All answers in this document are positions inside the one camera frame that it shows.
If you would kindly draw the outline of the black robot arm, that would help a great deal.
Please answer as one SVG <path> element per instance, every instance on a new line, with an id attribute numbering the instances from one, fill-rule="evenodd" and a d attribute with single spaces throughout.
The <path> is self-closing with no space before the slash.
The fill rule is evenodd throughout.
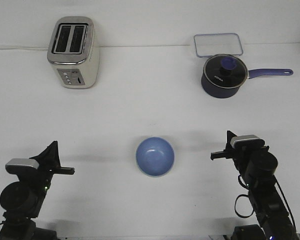
<path id="1" fill-rule="evenodd" d="M 0 223 L 0 240 L 56 240 L 54 230 L 39 228 L 38 217 L 55 174 L 73 175 L 73 167 L 62 167 L 58 142 L 53 141 L 43 152 L 30 158 L 13 158 L 5 170 L 18 180 L 7 185 L 0 194 L 5 210 Z"/>
<path id="2" fill-rule="evenodd" d="M 256 135 L 238 136 L 227 131 L 225 149 L 213 152 L 214 159 L 232 159 L 238 182 L 247 190 L 257 224 L 236 226 L 232 240 L 297 240 L 296 224 L 282 188 L 275 177 L 277 158 Z"/>

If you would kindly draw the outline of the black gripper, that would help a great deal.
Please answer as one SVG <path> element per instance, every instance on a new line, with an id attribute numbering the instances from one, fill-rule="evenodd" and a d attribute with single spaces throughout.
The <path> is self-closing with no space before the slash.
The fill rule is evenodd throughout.
<path id="1" fill-rule="evenodd" d="M 212 152 L 210 154 L 210 159 L 232 159 L 235 168 L 239 173 L 244 173 L 247 169 L 248 163 L 252 153 L 259 150 L 269 150 L 269 146 L 258 146 L 254 147 L 252 143 L 248 145 L 243 145 L 239 148 L 234 148 L 231 141 L 233 138 L 237 137 L 235 133 L 230 130 L 226 131 L 226 145 L 223 151 Z"/>
<path id="2" fill-rule="evenodd" d="M 23 169 L 17 173 L 20 182 L 26 184 L 30 189 L 40 197 L 45 197 L 51 186 L 52 178 L 55 174 L 73 175 L 73 167 L 61 167 L 58 154 L 58 142 L 55 140 L 46 149 L 37 156 L 32 156 L 38 162 L 42 169 Z"/>

